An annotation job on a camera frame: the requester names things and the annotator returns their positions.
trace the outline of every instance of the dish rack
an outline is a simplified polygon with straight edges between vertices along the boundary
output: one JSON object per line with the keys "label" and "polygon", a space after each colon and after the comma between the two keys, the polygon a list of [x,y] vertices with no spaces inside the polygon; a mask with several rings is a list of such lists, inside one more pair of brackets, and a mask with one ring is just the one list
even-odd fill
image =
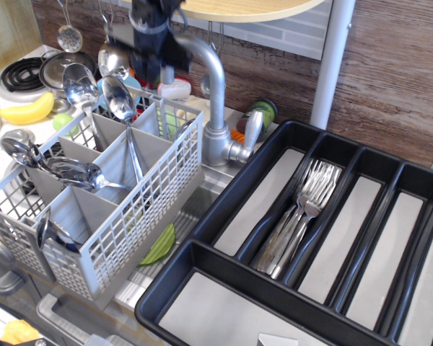
{"label": "dish rack", "polygon": [[[193,191],[201,184],[202,112],[129,88],[137,103],[132,124],[144,173],[136,181],[125,125],[99,107],[95,123],[105,150],[95,141],[82,113],[44,143],[45,156],[67,156],[101,167],[106,179],[131,191],[104,187],[96,193],[65,187],[39,169],[16,166],[0,181],[0,236],[17,264],[57,282],[71,295],[104,309],[147,254]],[[177,129],[194,120],[175,141]],[[42,211],[72,239],[80,254],[48,239],[40,251],[36,226]]]}

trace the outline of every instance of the faucet handle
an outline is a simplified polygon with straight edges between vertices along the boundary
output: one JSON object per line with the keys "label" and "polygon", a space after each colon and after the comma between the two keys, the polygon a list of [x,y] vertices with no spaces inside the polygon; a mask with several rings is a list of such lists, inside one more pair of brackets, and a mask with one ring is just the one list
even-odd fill
{"label": "faucet handle", "polygon": [[253,148],[260,135],[261,126],[263,125],[263,113],[259,110],[254,110],[248,117],[247,125],[245,126],[244,145],[237,141],[231,140],[228,143],[228,159],[237,160],[246,163],[253,154]]}
{"label": "faucet handle", "polygon": [[245,126],[244,147],[250,151],[253,150],[260,135],[263,125],[263,113],[260,110],[253,110],[248,117],[247,125]]}

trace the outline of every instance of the green leaf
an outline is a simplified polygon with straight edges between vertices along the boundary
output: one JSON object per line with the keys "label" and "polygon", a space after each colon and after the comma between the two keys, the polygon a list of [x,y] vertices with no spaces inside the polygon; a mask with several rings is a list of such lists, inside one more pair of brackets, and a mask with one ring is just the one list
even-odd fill
{"label": "green leaf", "polygon": [[167,226],[158,240],[152,245],[149,253],[139,265],[151,265],[168,254],[175,243],[175,226],[173,223]]}

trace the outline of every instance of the cutlery basket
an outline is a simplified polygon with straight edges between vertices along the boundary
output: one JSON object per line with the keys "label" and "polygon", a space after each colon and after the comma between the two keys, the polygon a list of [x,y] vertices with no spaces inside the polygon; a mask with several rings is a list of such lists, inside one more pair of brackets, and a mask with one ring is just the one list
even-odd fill
{"label": "cutlery basket", "polygon": [[[310,158],[343,170],[328,204],[274,280],[251,262],[294,203]],[[285,179],[282,172],[288,172]],[[238,222],[246,205],[253,209]],[[234,234],[222,244],[234,223]],[[208,293],[213,286],[202,285],[206,292],[199,292],[195,282],[220,288]],[[261,323],[256,329],[254,314],[225,308],[229,299],[211,305],[213,298],[199,298],[219,297],[221,290],[246,301],[244,306],[263,309],[278,325],[287,321],[287,327]],[[287,121],[198,222],[139,299],[135,315],[171,345],[256,345],[259,332],[298,339],[300,345],[433,345],[433,171]],[[224,323],[229,327],[220,329]],[[237,329],[228,332],[233,325]],[[235,341],[233,335],[241,333],[246,338]]]}
{"label": "cutlery basket", "polygon": [[[45,156],[67,156],[100,166],[106,179],[130,191],[104,187],[95,193],[65,187],[38,169],[16,166],[0,181],[0,235],[17,264],[56,281],[71,295],[104,309],[147,254],[192,192],[201,184],[202,113],[148,92],[131,89],[139,100],[133,122],[144,177],[136,181],[125,126],[104,114],[94,119],[105,144],[100,153],[85,115],[79,114],[44,143]],[[175,141],[173,134],[193,120]],[[48,239],[36,243],[41,213],[82,240],[79,254]]]}

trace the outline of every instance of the white pole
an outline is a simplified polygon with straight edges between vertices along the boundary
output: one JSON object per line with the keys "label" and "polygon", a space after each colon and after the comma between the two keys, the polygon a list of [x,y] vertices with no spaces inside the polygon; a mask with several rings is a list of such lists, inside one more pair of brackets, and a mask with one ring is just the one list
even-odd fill
{"label": "white pole", "polygon": [[310,124],[325,130],[356,0],[333,0]]}

